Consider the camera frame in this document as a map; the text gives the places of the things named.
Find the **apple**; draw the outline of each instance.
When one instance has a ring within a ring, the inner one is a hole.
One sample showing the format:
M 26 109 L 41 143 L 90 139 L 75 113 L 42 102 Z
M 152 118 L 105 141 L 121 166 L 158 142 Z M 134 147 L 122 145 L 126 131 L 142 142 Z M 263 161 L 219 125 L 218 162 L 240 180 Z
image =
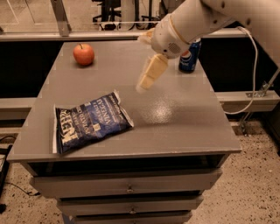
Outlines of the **apple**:
M 78 44 L 73 49 L 73 56 L 78 64 L 82 66 L 88 66 L 93 63 L 95 52 L 91 45 Z

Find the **cabinet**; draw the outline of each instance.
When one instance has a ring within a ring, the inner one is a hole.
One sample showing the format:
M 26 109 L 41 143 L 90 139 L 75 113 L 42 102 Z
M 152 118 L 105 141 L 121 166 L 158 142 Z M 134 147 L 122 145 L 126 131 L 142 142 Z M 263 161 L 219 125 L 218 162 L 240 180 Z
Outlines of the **cabinet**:
M 63 45 L 8 159 L 31 173 L 31 185 L 56 199 L 69 222 L 187 222 L 228 156 L 241 151 L 200 63 L 183 74 L 172 59 L 153 89 L 138 94 L 154 52 L 135 41 L 89 44 L 96 59 L 88 67 L 74 62 L 75 43 Z M 53 105 L 71 108 L 114 89 L 135 127 L 52 154 Z

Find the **blue chip bag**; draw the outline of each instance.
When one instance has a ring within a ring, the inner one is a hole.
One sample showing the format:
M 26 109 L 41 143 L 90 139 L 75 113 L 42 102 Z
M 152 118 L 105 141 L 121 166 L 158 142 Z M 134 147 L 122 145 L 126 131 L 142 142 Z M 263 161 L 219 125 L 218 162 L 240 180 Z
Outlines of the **blue chip bag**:
M 79 149 L 133 127 L 120 102 L 114 91 L 75 108 L 55 108 L 53 153 Z

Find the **speckled floor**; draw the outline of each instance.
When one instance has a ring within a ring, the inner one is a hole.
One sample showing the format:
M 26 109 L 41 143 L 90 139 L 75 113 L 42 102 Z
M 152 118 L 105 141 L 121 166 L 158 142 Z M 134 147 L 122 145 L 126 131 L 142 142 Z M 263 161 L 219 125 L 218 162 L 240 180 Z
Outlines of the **speckled floor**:
M 236 122 L 231 124 L 238 130 Z M 192 211 L 188 224 L 280 223 L 278 146 L 259 120 L 248 122 L 248 136 L 240 131 L 236 135 L 242 153 L 229 157 L 222 176 L 211 190 L 204 192 L 204 200 Z M 29 177 L 20 164 L 12 164 L 6 182 L 35 193 Z M 63 223 L 55 200 L 27 196 L 13 185 L 4 186 L 0 203 L 7 206 L 0 214 L 1 224 Z

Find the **soda can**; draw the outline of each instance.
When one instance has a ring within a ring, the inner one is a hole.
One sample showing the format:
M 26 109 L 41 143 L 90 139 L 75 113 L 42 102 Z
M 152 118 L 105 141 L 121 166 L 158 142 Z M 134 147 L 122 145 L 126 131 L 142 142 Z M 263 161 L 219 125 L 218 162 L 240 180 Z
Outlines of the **soda can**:
M 186 74 L 190 74 L 194 71 L 196 62 L 200 55 L 201 39 L 197 39 L 193 42 L 186 52 L 180 56 L 178 63 L 178 69 Z

